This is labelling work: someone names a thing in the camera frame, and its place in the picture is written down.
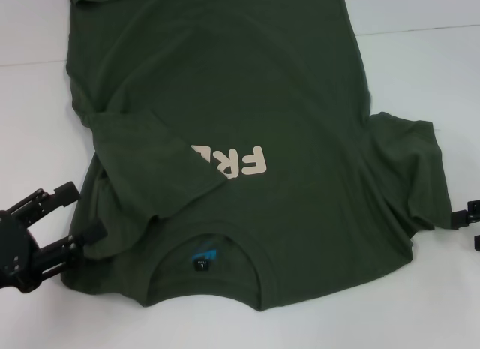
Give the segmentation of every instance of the green t-shirt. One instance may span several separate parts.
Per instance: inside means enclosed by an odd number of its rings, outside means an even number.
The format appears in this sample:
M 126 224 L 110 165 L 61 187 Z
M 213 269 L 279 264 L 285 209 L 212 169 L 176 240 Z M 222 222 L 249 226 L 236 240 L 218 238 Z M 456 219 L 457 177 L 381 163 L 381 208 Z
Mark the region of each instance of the green t-shirt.
M 109 236 L 68 287 L 265 310 L 386 275 L 449 226 L 432 124 L 370 116 L 344 0 L 71 1 L 96 151 L 71 233 Z

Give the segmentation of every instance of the white table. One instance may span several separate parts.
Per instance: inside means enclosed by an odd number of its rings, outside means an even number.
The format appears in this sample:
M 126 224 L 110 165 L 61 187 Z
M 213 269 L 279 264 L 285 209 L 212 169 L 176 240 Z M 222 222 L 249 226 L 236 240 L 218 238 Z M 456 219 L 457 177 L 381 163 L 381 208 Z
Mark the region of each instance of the white table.
M 454 210 L 480 199 L 480 0 L 347 0 L 373 112 L 435 124 Z M 470 26 L 425 30 L 446 26 Z M 93 154 L 71 109 L 68 0 L 0 0 L 0 208 L 42 187 L 81 186 Z M 32 227 L 64 236 L 73 207 Z M 141 308 L 49 280 L 0 290 L 0 348 L 450 349 L 480 342 L 480 253 L 473 237 L 415 236 L 415 260 L 361 287 L 258 313 L 213 296 Z

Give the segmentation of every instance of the shirt tag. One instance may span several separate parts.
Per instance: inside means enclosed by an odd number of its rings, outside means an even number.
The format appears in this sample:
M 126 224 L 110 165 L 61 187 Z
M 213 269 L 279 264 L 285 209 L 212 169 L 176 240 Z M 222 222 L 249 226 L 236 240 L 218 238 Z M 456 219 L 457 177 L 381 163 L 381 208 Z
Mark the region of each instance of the shirt tag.
M 193 267 L 197 272 L 208 272 L 210 267 L 210 260 L 205 258 L 195 259 L 193 261 Z

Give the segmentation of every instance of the black metal clamp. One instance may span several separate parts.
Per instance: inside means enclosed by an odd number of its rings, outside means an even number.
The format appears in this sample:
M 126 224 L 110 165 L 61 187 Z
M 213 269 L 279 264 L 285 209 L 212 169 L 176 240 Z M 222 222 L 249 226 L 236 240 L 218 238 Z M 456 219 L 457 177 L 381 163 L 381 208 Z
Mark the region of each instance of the black metal clamp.
M 6 211 L 0 211 L 0 288 L 17 287 L 22 293 L 37 289 L 41 282 L 76 266 L 83 246 L 107 236 L 101 222 L 93 223 L 79 236 L 67 236 L 39 248 L 28 228 L 60 206 L 80 199 L 72 182 L 48 194 L 39 189 Z
M 470 224 L 480 221 L 480 200 L 469 201 L 467 204 L 468 210 L 461 210 L 451 214 L 451 228 L 460 229 L 461 227 L 468 227 Z M 480 235 L 475 237 L 475 250 L 480 251 Z

